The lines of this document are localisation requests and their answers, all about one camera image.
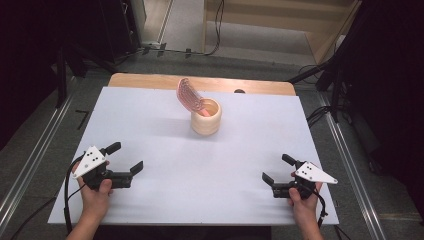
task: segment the metal bar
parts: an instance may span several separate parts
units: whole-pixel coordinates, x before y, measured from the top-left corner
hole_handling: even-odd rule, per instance
[[[329,106],[330,102],[324,94],[325,93],[318,92],[319,101],[322,106]],[[370,235],[372,239],[375,240],[387,239],[383,227],[381,226],[380,220],[377,216],[377,212],[374,209],[374,205],[372,204],[372,201],[365,188],[365,185],[362,182],[361,177],[358,173],[355,162],[353,161],[352,155],[350,154],[349,148],[343,137],[342,130],[340,129],[339,124],[336,124],[334,122],[330,113],[327,113],[326,117],[331,133],[333,134],[337,148],[340,152],[343,165],[352,184],[356,199],[358,200],[359,207],[361,208],[362,215],[368,226]]]
[[[6,227],[12,218],[20,200],[22,199],[28,185],[31,182],[32,177],[37,171],[38,166],[43,159],[43,156],[50,145],[60,123],[63,120],[66,112],[68,111],[69,105],[74,95],[74,89],[76,89],[80,83],[75,77],[70,80],[70,94],[65,100],[62,108],[58,108],[54,111],[52,117],[49,120],[46,128],[44,129],[41,137],[38,139],[37,144],[32,150],[27,162],[13,183],[11,189],[7,193],[6,197],[2,200],[0,206],[0,237],[3,235]]]

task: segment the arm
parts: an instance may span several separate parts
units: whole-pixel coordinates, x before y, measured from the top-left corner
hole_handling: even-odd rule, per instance
[[[322,183],[316,183],[319,192]],[[312,194],[308,199],[302,200],[296,188],[289,190],[289,204],[293,206],[294,219],[302,232],[303,239],[322,240],[324,237],[318,227],[316,208],[318,197]]]
[[[84,185],[81,178],[78,178],[80,186]],[[83,200],[83,209],[81,217],[72,232],[66,238],[67,240],[85,240],[93,239],[97,227],[106,215],[109,208],[109,195],[112,193],[112,181],[105,179],[100,184],[98,191],[91,190],[88,187],[81,189]]]

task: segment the wire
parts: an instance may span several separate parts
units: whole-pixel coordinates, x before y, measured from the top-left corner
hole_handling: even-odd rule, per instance
[[[347,239],[349,239],[349,240],[351,240],[350,239],[350,237],[339,227],[339,226],[337,226],[337,225],[334,225],[334,229],[335,229],[335,231],[336,231],[336,233],[337,233],[337,236],[339,237],[339,239],[342,239],[341,238],[341,235],[340,235],[340,232],[341,233],[343,233],[343,235],[345,236],[345,237],[347,237]]]
[[[72,197],[72,196],[74,196],[77,192],[81,191],[81,189],[82,189],[83,187],[85,187],[85,185],[86,185],[86,184],[82,185],[80,188],[78,188],[78,190],[76,190],[75,192],[73,192],[73,193],[72,193],[72,194],[68,197],[68,201],[69,201],[69,199],[71,199],[71,197]]]
[[[69,190],[69,177],[72,173],[72,169],[74,168],[74,166],[80,162],[83,158],[83,155],[81,155],[80,157],[78,157],[77,159],[75,159],[71,165],[68,168],[68,171],[66,173],[66,178],[65,178],[65,190],[63,193],[64,199],[65,199],[65,207],[63,208],[63,213],[65,215],[65,222],[66,222],[66,229],[68,230],[68,234],[70,234],[72,232],[72,223],[71,223],[71,214],[69,212],[69,198],[68,197],[68,190]]]
[[[22,224],[19,226],[18,230],[13,234],[13,236],[10,238],[10,240],[18,239],[19,234],[21,233],[22,229],[31,221],[32,218],[34,218],[41,210],[43,210],[45,207],[47,207],[50,203],[52,203],[54,200],[56,200],[57,196],[54,196],[50,198],[46,203],[44,203],[41,207],[39,207],[35,212],[33,212]]]
[[[190,55],[196,55],[196,56],[213,55],[216,51],[218,51],[219,46],[221,44],[221,23],[222,23],[222,16],[224,15],[224,6],[225,6],[225,1],[221,0],[221,3],[219,4],[218,10],[216,11],[216,15],[215,15],[215,32],[216,32],[217,40],[216,40],[215,48],[211,52],[209,52],[209,53],[198,53],[198,52],[187,52],[187,51],[179,51],[179,50],[141,48],[139,51],[136,51],[136,52],[129,54],[127,56],[132,56],[132,55],[138,54],[140,52],[145,52],[146,50],[147,51],[155,51],[155,52],[184,53],[184,54],[190,54]]]
[[[328,215],[328,213],[325,211],[325,200],[324,198],[318,193],[318,190],[312,190],[310,188],[308,188],[307,186],[301,184],[301,183],[297,183],[297,186],[307,190],[308,192],[313,193],[314,195],[316,195],[319,199],[319,201],[321,202],[322,208],[321,208],[321,213],[320,213],[320,217],[318,219],[318,227],[321,228],[322,222],[324,221],[324,217]]]
[[[316,122],[318,122],[326,113],[331,111],[330,106],[323,106],[317,108],[315,111],[309,115],[309,117],[306,118],[306,121],[308,122],[309,128],[311,128]]]
[[[300,69],[299,69],[299,71],[297,72],[297,74],[299,75],[300,74],[300,72],[302,72],[302,70],[304,69],[304,68],[306,68],[306,67],[317,67],[318,65],[305,65],[305,66],[303,66],[303,67],[301,67]],[[308,81],[306,81],[305,79],[302,79],[302,81],[304,81],[305,83],[307,83],[307,84],[315,84],[315,83],[312,83],[312,82],[308,82]]]

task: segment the wooden cup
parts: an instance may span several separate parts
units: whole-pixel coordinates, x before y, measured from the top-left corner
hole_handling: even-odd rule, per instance
[[[210,117],[205,117],[198,112],[192,112],[191,128],[200,135],[208,136],[218,131],[221,124],[222,110],[219,103],[211,98],[203,98],[202,102]]]

